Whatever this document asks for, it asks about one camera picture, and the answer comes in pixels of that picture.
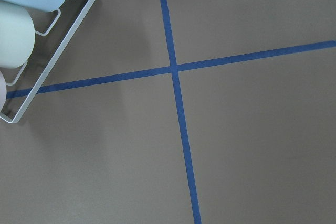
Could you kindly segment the pale green cup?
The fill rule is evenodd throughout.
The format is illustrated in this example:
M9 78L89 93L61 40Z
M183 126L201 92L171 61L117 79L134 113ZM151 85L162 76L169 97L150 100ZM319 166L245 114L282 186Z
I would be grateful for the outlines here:
M1 1L1 67L14 69L32 54L35 27L27 10Z

